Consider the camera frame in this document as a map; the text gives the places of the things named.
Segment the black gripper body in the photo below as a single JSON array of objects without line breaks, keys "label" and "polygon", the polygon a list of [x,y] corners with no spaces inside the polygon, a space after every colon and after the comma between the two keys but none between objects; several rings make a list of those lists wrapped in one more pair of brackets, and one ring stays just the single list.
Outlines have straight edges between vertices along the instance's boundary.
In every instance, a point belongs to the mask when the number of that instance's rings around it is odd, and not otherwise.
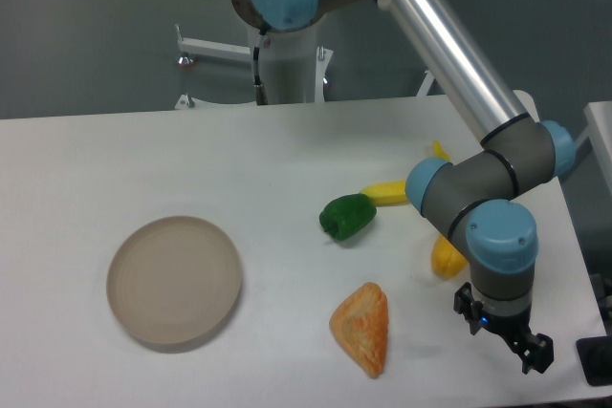
[{"label": "black gripper body", "polygon": [[495,300],[476,293],[470,306],[470,333],[484,329],[489,333],[513,337],[530,331],[532,295],[513,300]]}]

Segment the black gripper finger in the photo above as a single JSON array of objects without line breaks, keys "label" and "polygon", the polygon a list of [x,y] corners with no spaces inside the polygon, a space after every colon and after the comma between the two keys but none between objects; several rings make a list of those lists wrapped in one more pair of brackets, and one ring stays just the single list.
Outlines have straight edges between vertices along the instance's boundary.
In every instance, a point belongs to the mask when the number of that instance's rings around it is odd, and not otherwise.
[{"label": "black gripper finger", "polygon": [[476,335],[482,328],[482,303],[474,299],[471,283],[466,282],[454,293],[453,310],[464,317],[470,333]]},{"label": "black gripper finger", "polygon": [[522,373],[525,375],[531,370],[544,374],[554,362],[554,341],[546,334],[533,334],[528,326],[524,326],[507,330],[500,336],[520,358]]}]

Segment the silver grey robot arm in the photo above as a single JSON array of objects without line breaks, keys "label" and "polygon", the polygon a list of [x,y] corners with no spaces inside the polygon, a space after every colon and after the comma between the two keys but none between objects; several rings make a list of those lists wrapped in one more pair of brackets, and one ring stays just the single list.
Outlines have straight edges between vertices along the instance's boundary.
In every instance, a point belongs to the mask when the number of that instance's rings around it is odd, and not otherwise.
[{"label": "silver grey robot arm", "polygon": [[[249,1],[266,26],[293,32],[358,0]],[[544,372],[553,341],[529,327],[536,221],[516,198],[571,167],[573,140],[562,126],[532,119],[445,0],[374,1],[398,22],[482,146],[458,164],[422,161],[405,184],[414,207],[469,261],[454,310],[473,332],[500,336],[524,371]]]}]

